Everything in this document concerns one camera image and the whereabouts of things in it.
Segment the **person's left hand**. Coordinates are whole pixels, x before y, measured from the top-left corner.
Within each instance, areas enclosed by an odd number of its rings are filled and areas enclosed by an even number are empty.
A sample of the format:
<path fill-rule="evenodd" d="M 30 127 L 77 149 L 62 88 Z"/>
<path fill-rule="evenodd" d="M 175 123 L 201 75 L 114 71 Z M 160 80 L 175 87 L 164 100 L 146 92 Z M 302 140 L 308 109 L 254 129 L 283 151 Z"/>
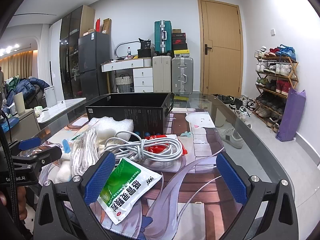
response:
<path fill-rule="evenodd" d="M 20 186 L 17 188 L 17 200 L 18 200 L 18 209 L 19 209 L 19 215 L 20 215 L 20 220 L 25 220 L 28 212 L 26 209 L 26 190 L 24 186 Z M 7 205 L 7 199 L 5 195 L 0 192 L 0 198 L 1 202 L 4 206 Z"/>

